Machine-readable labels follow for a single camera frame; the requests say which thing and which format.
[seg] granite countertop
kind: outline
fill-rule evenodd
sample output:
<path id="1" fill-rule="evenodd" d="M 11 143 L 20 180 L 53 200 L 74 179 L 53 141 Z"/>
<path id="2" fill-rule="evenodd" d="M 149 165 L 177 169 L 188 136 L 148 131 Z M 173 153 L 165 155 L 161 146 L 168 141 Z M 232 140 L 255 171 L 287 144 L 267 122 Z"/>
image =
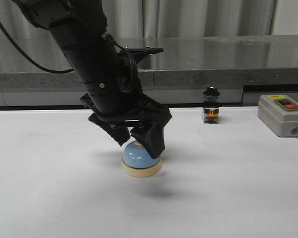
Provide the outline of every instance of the granite countertop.
<path id="1" fill-rule="evenodd" d="M 298 84 L 298 35 L 204 38 L 118 39 L 129 48 L 164 48 L 139 65 L 144 87 Z M 39 64 L 70 68 L 55 42 L 17 41 Z M 75 73 L 43 72 L 0 40 L 0 89 L 80 88 Z"/>

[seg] white tabletop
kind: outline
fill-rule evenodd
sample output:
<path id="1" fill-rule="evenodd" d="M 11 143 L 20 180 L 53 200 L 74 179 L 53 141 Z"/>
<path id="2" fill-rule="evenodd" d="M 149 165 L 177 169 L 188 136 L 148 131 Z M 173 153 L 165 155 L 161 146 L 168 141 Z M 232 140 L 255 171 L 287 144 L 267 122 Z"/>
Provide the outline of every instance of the white tabletop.
<path id="1" fill-rule="evenodd" d="M 298 138 L 257 107 L 171 112 L 150 178 L 90 111 L 0 112 L 0 238 L 298 238 Z"/>

